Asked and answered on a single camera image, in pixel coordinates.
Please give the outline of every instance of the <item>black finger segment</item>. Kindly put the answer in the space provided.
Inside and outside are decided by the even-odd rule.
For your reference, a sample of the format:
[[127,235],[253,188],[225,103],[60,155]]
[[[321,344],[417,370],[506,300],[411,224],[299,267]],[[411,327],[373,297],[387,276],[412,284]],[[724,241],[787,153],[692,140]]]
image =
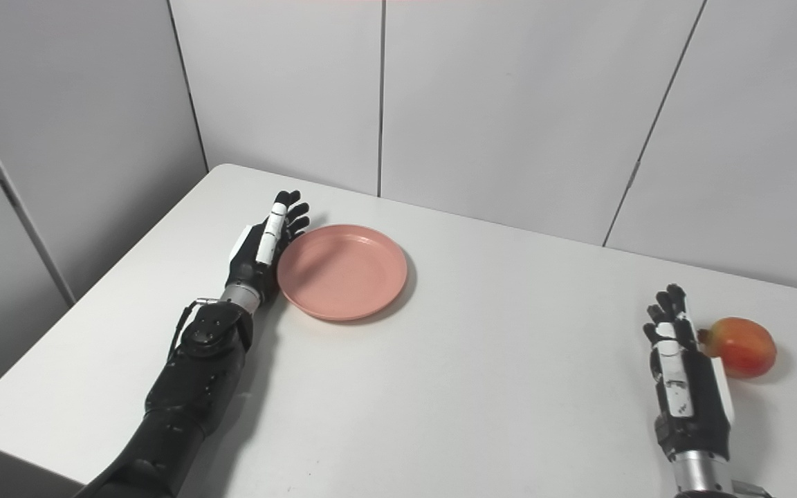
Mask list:
[[291,208],[291,211],[288,211],[288,214],[285,214],[285,222],[291,224],[292,221],[296,220],[299,216],[302,216],[309,212],[309,205],[306,202],[303,204],[297,204],[295,207]]
[[686,303],[684,303],[684,290],[679,287],[677,284],[670,284],[666,287],[666,291],[670,298],[672,299],[672,303],[676,308],[676,312],[687,312]]
[[648,306],[648,315],[651,316],[651,320],[654,320],[655,324],[660,324],[660,322],[668,322],[666,315],[663,314],[662,308],[655,304]]
[[663,308],[663,311],[667,316],[676,315],[675,310],[672,308],[672,299],[670,297],[670,293],[665,293],[664,291],[657,293],[657,303],[660,304],[660,308]]

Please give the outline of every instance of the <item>black robotic arm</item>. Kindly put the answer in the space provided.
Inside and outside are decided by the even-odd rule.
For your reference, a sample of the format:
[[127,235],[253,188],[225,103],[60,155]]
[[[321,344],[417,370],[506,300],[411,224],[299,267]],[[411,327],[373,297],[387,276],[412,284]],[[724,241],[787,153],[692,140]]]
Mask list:
[[[300,192],[280,192],[230,262],[219,299],[187,306],[139,428],[115,461],[75,498],[175,498],[202,441],[217,430],[253,339],[253,314],[278,294],[275,269],[309,224]],[[184,322],[199,306],[192,322]]]

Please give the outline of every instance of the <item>robot finger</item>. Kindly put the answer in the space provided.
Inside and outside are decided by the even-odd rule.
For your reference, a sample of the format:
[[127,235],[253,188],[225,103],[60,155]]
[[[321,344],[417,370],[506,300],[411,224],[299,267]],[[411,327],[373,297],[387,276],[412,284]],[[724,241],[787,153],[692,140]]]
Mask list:
[[291,224],[292,221],[296,220],[296,218],[306,214],[309,212],[309,205],[306,202],[302,204],[297,204],[295,207],[292,207],[288,214],[285,214],[285,223]]
[[675,310],[672,309],[670,294],[665,293],[663,290],[659,291],[657,293],[657,303],[660,304],[660,308],[663,308],[663,314],[670,317],[675,316]]
[[660,324],[661,322],[669,322],[670,320],[663,314],[663,309],[660,306],[652,304],[648,306],[648,315],[651,316],[651,320],[654,320],[655,324]]

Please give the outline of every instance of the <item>white finger segment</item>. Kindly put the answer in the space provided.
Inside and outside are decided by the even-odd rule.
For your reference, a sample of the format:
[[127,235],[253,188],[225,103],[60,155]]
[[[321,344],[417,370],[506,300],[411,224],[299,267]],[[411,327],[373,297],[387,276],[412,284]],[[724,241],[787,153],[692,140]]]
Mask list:
[[279,237],[282,236],[282,225],[285,222],[286,212],[288,212],[287,205],[280,202],[276,202],[272,211],[269,212],[269,217],[266,218],[266,229],[263,230],[260,246],[257,247],[256,260],[259,264],[273,264],[275,245],[279,242]]

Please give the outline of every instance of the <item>red apple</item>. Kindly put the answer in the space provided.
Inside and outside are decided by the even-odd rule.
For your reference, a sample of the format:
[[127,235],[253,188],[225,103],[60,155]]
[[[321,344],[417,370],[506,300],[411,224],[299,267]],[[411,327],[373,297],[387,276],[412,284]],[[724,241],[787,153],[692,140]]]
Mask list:
[[777,346],[766,328],[746,318],[722,318],[709,330],[699,331],[703,353],[720,357],[727,376],[763,375],[777,360]]

